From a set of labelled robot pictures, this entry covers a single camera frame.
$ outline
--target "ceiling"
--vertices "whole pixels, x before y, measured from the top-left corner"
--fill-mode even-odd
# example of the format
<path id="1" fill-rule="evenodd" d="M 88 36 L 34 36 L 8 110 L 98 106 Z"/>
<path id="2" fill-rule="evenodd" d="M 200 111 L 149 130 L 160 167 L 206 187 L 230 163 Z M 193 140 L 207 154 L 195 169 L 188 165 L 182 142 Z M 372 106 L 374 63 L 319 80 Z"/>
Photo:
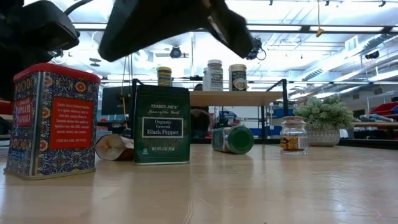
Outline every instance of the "ceiling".
<path id="1" fill-rule="evenodd" d="M 75 0 L 52 0 L 61 10 L 76 3 Z M 343 26 L 395 26 L 398 24 L 396 12 L 398 1 L 325 1 L 320 3 L 319 22 L 322 25 Z M 316 1 L 250 1 L 226 0 L 228 7 L 242 15 L 248 24 L 318 24 L 318 5 Z M 73 22 L 106 23 L 110 15 L 113 0 L 94 0 L 70 14 Z M 97 50 L 102 38 L 102 32 L 81 32 L 79 46 L 65 52 L 62 58 L 53 62 L 71 68 L 106 76 L 110 80 L 121 80 L 123 73 L 128 74 L 125 58 L 115 62 L 102 60 Z M 243 63 L 248 68 L 248 80 L 301 80 L 305 74 L 325 63 L 334 62 L 346 52 L 345 42 L 354 34 L 285 34 L 285 33 L 252 33 L 260 38 L 266 51 L 265 60 L 241 59 L 223 44 L 216 41 L 206 32 L 189 32 L 160 41 L 139 52 L 132 54 L 132 74 L 141 80 L 156 80 L 158 66 L 168 66 L 173 70 L 173 77 L 202 75 L 209 59 L 223 61 L 224 79 L 228 79 L 228 66 Z M 358 42 L 374 38 L 375 35 L 358 35 Z M 389 58 L 398 53 L 396 39 L 378 46 L 381 53 L 376 60 L 364 60 L 363 55 L 341 59 L 337 66 L 323 69 L 323 72 L 311 80 L 332 81 L 351 73 L 361 66 L 371 65 L 382 58 Z M 172 59 L 168 56 L 172 46 L 178 45 L 188 57 Z M 91 58 L 97 58 L 99 67 L 92 66 Z"/>

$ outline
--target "potted plant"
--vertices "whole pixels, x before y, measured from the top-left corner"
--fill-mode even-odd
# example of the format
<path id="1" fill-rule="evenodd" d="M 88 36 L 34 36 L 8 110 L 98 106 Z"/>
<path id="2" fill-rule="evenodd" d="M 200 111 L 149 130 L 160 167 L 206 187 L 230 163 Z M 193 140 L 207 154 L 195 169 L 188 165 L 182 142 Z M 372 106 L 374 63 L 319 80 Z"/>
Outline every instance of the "potted plant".
<path id="1" fill-rule="evenodd" d="M 333 147 L 340 140 L 340 129 L 353 128 L 353 112 L 337 95 L 324 100 L 309 98 L 303 106 L 293 111 L 293 114 L 302 116 L 307 122 L 310 146 Z"/>

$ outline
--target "black cable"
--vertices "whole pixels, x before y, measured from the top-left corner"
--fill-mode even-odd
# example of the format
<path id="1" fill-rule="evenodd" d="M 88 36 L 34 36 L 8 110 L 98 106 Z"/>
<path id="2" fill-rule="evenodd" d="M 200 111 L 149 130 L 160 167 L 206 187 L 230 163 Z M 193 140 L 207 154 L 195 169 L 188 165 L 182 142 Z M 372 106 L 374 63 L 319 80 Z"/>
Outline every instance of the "black cable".
<path id="1" fill-rule="evenodd" d="M 65 10 L 65 14 L 69 16 L 75 9 L 79 8 L 80 6 L 84 6 L 85 4 L 91 2 L 92 0 L 81 0 L 79 2 L 74 3 L 73 5 L 69 6 L 67 10 Z"/>
<path id="2" fill-rule="evenodd" d="M 259 59 L 259 57 L 258 57 L 258 55 L 257 55 L 257 59 L 258 59 L 258 60 L 265 60 L 265 59 L 267 58 L 267 52 L 266 52 L 263 48 L 260 48 L 260 50 L 261 50 L 262 52 L 264 52 L 264 58 Z"/>

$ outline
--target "person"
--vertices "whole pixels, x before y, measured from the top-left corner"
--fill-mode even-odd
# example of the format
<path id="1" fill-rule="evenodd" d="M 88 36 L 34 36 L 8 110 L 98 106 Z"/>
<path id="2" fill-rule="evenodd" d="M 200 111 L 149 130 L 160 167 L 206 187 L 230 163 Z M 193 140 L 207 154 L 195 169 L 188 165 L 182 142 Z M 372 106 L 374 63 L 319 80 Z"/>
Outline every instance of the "person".
<path id="1" fill-rule="evenodd" d="M 193 91 L 202 91 L 203 85 L 197 84 Z M 191 106 L 191 134 L 192 138 L 203 139 L 208 135 L 211 124 L 208 106 Z"/>

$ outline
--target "green tin lid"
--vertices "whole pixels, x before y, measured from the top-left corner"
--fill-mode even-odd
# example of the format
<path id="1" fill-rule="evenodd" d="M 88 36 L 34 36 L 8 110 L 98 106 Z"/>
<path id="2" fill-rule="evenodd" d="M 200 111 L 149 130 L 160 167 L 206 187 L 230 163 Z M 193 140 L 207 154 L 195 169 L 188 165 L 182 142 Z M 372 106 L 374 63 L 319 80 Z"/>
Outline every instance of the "green tin lid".
<path id="1" fill-rule="evenodd" d="M 245 154 L 253 147 L 253 133 L 247 127 L 236 126 L 231 128 L 227 141 L 232 153 Z"/>

